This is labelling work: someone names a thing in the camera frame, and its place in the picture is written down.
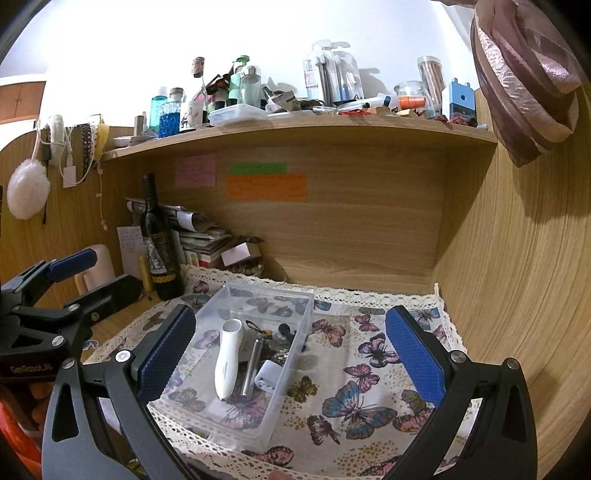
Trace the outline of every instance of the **blue gripper pad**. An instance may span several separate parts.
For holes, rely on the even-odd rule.
[[[77,273],[82,273],[95,265],[96,252],[91,248],[86,248],[69,257],[51,262],[46,273],[46,278],[49,281],[58,283],[73,277]]]
[[[386,333],[418,394],[438,407],[451,377],[443,345],[432,333],[423,331],[400,305],[388,310]]]
[[[177,305],[160,328],[148,333],[134,349],[131,374],[139,386],[140,404],[160,397],[194,334],[193,310]]]

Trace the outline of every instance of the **orange sticky note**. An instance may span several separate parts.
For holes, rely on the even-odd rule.
[[[226,198],[228,200],[306,202],[306,175],[301,173],[227,175]]]

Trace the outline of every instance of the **clear plastic container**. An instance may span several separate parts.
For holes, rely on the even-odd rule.
[[[196,313],[195,336],[179,363],[184,364],[179,371],[187,372],[180,375],[181,385],[179,381],[169,382],[178,386],[167,388],[153,406],[185,428],[226,448],[264,453],[310,331],[313,305],[314,296],[309,293],[225,285]],[[241,362],[248,361],[256,337],[247,320],[274,333],[282,323],[288,324],[292,333],[297,332],[272,394],[254,387],[250,400],[241,399],[243,375],[239,374],[230,400],[218,399],[214,370],[220,348],[216,339],[228,319],[239,319],[245,327]]]
[[[238,105],[214,110],[209,114],[209,123],[217,127],[219,125],[227,125],[246,120],[262,120],[265,118],[267,118],[267,113],[260,108],[248,105],[247,103],[239,103]]]

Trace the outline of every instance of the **white hair trimmer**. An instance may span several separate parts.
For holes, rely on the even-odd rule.
[[[230,398],[238,376],[238,352],[244,337],[244,327],[238,319],[227,320],[222,326],[220,352],[217,356],[214,382],[220,400]]]

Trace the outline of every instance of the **brown fabric bag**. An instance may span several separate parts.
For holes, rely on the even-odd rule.
[[[480,88],[495,131],[521,167],[564,141],[587,79],[548,18],[530,0],[479,0],[471,31]]]

